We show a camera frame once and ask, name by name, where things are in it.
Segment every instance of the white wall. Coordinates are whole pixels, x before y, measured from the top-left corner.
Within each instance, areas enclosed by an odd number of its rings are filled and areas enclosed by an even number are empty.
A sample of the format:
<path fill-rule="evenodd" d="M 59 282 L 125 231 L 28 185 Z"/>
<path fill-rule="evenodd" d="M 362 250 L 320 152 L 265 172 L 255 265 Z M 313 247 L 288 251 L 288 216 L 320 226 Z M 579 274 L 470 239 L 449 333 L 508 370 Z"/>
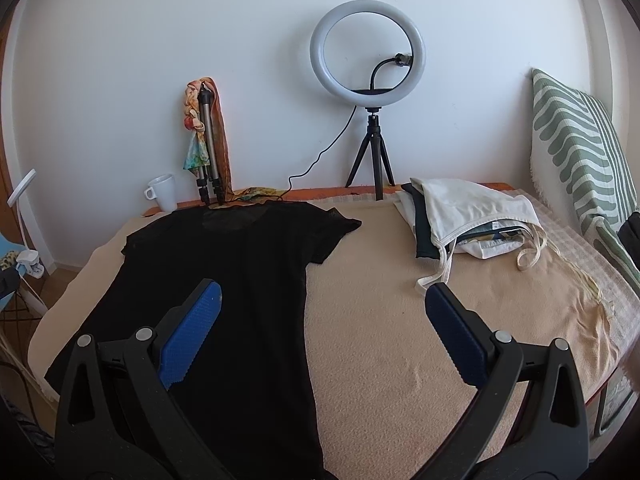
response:
<path fill-rule="evenodd" d="M 142 190 L 158 174 L 177 175 L 181 200 L 197 197 L 181 170 L 194 78 L 212 76 L 222 94 L 236 189 L 282 188 L 306 170 L 350 113 L 308 62 L 315 24 L 344 1 L 27 0 L 2 89 L 20 164 L 39 172 L 30 201 L 54 259 L 83 264 L 148 206 Z M 380 115 L 396 179 L 530 186 L 530 69 L 591 90 L 580 0 L 383 1 L 412 17 L 428 49 L 418 88 Z M 335 27 L 327 55 L 345 85 L 365 86 L 378 60 L 405 49 L 385 18 L 357 15 Z M 402 74 L 385 68 L 380 83 Z M 343 185 L 365 123 L 360 110 L 296 187 Z M 356 184 L 371 182 L 367 159 Z"/>
<path fill-rule="evenodd" d="M 620 23 L 625 38 L 629 79 L 629 130 L 626 144 L 626 160 L 636 190 L 640 191 L 640 30 L 628 10 L 618 0 Z"/>
<path fill-rule="evenodd" d="M 620 143 L 623 148 L 626 148 L 629 131 L 630 80 L 626 41 L 621 23 L 621 3 L 620 0 L 598 0 L 606 32 L 600 40 L 607 42 L 609 54 L 609 57 L 602 56 L 599 58 L 598 63 L 600 66 L 608 67 L 611 83 L 607 88 L 607 92 L 604 93 L 596 82 L 593 94 L 606 105 L 620 138 Z"/>

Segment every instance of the bag strap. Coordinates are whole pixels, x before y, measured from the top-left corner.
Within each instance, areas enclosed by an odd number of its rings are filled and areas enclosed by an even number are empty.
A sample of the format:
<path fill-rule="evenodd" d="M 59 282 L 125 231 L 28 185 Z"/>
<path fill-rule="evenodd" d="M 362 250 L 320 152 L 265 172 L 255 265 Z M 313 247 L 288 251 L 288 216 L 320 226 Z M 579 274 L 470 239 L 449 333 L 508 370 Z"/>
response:
<path fill-rule="evenodd" d="M 449 275 L 451 274 L 451 264 L 453 262 L 453 251 L 456 250 L 456 240 L 453 240 L 449 244 L 444 264 L 439 261 L 438 271 L 431 276 L 425 276 L 415 282 L 415 290 L 420 292 L 423 296 L 427 293 L 427 289 L 438 281 L 447 283 L 449 281 Z"/>
<path fill-rule="evenodd" d="M 540 259 L 542 249 L 546 247 L 547 238 L 545 230 L 535 224 L 527 224 L 527 226 L 530 228 L 530 241 L 533 244 L 533 248 L 526 248 L 518 253 L 518 257 L 516 258 L 518 270 L 527 270 L 533 267 Z M 528 262 L 523 262 L 527 254 L 533 254 L 533 257 Z"/>

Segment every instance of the desk lamp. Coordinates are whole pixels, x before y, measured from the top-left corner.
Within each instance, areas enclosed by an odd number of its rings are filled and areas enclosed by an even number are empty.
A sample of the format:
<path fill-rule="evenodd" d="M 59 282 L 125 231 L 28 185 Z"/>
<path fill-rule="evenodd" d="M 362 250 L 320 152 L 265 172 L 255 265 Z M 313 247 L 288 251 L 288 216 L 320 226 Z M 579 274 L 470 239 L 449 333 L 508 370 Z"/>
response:
<path fill-rule="evenodd" d="M 22 235 L 22 243 L 27 249 L 29 249 L 29 246 L 27 245 L 27 237 L 24 235 L 24 227 L 22 225 L 22 215 L 20 214 L 19 199 L 20 196 L 26 191 L 27 187 L 35 178 L 35 176 L 36 170 L 31 170 L 29 173 L 27 173 L 27 175 L 20 181 L 20 184 L 15 187 L 14 192 L 11 193 L 11 196 L 6 201 L 6 204 L 9 206 L 9 208 L 15 205 L 15 210 L 18 216 L 18 226 L 20 227 L 20 234 Z M 46 304 L 44 303 L 44 301 L 42 301 L 42 298 L 38 295 L 38 293 L 33 290 L 33 287 L 29 285 L 27 280 L 24 279 L 24 277 L 22 277 L 22 282 L 29 289 L 25 291 L 25 303 L 27 304 L 27 306 L 35 310 L 38 314 L 44 316 L 47 312 Z"/>
<path fill-rule="evenodd" d="M 327 68 L 326 61 L 324 60 L 324 43 L 327 35 L 341 19 L 360 12 L 371 12 L 373 14 L 380 14 L 381 16 L 389 18 L 402 28 L 409 39 L 409 44 L 411 44 L 412 50 L 411 56 L 398 54 L 395 58 L 386 60 L 393 60 L 399 66 L 409 66 L 409 72 L 394 88 L 374 88 L 373 78 L 376 72 L 376 70 L 374 70 L 374 74 L 371 77 L 370 88 L 350 90 L 338 83 Z M 351 173 L 347 179 L 345 187 L 349 187 L 353 182 L 364 153 L 367 150 L 367 146 L 371 144 L 376 200 L 382 200 L 383 189 L 381 161 L 385 166 L 386 177 L 389 180 L 389 184 L 392 186 L 394 186 L 394 179 L 391 173 L 391 164 L 389 163 L 389 158 L 386 152 L 385 141 L 382 138 L 382 131 L 380 129 L 377 113 L 383 106 L 393 104 L 409 95 L 420 81 L 420 78 L 424 73 L 425 65 L 424 43 L 420 36 L 420 32 L 414 22 L 412 22 L 407 15 L 389 4 L 378 2 L 376 0 L 353 0 L 352 2 L 346 2 L 335 7 L 335 9 L 330 10 L 325 14 L 322 20 L 320 20 L 311 37 L 309 54 L 314 73 L 324 88 L 336 97 L 339 97 L 352 105 L 365 107 L 367 112 L 369 112 L 367 134 L 362 140 L 360 149 L 358 150 L 358 155 L 353 163 L 353 167 L 351 168 Z"/>

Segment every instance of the ring light tripod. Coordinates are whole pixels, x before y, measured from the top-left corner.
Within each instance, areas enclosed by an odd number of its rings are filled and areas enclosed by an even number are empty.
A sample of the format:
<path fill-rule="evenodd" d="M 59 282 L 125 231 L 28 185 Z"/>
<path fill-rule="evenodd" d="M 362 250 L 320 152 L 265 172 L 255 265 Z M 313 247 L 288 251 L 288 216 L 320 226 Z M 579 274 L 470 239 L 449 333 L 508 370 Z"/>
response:
<path fill-rule="evenodd" d="M 409 44 L 411 44 L 412 50 L 411 56 L 398 54 L 395 58 L 386 60 L 386 62 L 395 61 L 399 66 L 410 67 L 409 72 L 404 79 L 394 88 L 375 89 L 373 85 L 373 76 L 375 75 L 374 70 L 369 89 L 349 90 L 338 83 L 327 68 L 326 61 L 324 59 L 324 43 L 329 31 L 331 31 L 331 29 L 334 28 L 334 25 L 341 19 L 359 12 L 372 12 L 389 18 L 402 28 L 409 39 Z M 335 9 L 330 10 L 322 20 L 320 20 L 311 37 L 309 53 L 314 73 L 324 88 L 335 96 L 342 98 L 351 104 L 365 107 L 367 112 L 369 112 L 367 134 L 362 140 L 360 149 L 358 150 L 358 155 L 353 163 L 353 167 L 351 168 L 351 173 L 349 174 L 345 187 L 349 187 L 353 183 L 358 167 L 360 166 L 364 154 L 367 151 L 367 146 L 371 144 L 376 200 L 382 200 L 382 165 L 385 167 L 386 177 L 389 180 L 389 184 L 392 186 L 394 185 L 394 178 L 391 172 L 391 163 L 389 162 L 389 157 L 386 152 L 385 141 L 382 138 L 382 131 L 380 129 L 380 122 L 378 120 L 377 113 L 383 106 L 393 104 L 409 95 L 420 81 L 420 78 L 424 73 L 425 65 L 424 43 L 420 36 L 420 32 L 414 22 L 412 22 L 407 15 L 393 6 L 383 2 L 377 2 L 375 0 L 354 0 L 335 7 Z"/>

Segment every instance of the bed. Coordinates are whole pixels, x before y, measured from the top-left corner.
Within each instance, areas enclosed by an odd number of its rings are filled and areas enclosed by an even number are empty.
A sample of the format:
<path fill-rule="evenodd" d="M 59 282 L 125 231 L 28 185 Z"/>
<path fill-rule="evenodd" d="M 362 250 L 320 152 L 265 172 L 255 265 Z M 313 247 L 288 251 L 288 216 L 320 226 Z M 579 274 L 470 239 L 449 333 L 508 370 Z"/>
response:
<path fill-rule="evenodd" d="M 374 202 L 366 191 L 307 190 L 292 196 L 363 222 L 324 264 L 308 268 L 307 359 L 325 467 L 343 480 L 408 478 L 443 441 L 475 390 L 462 383 L 424 315 L 414 284 L 428 272 L 415 258 L 415 240 L 393 195 Z M 483 262 L 457 254 L 449 286 L 492 330 L 544 345 L 556 336 L 566 338 L 585 400 L 598 406 L 597 393 L 615 370 L 634 362 L 640 301 L 602 256 L 529 198 L 557 250 L 543 251 L 527 272 L 517 271 L 509 254 Z M 110 286 L 127 234 L 163 215 L 127 222 L 96 249 L 40 322 L 28 363 L 50 398 L 57 395 L 45 373 Z M 632 376 L 634 367 L 628 368 Z M 617 393 L 609 403 L 626 397 L 616 388 L 609 389 Z M 521 384 L 487 454 L 500 449 L 523 392 Z M 603 410 L 614 412 L 616 406 Z"/>

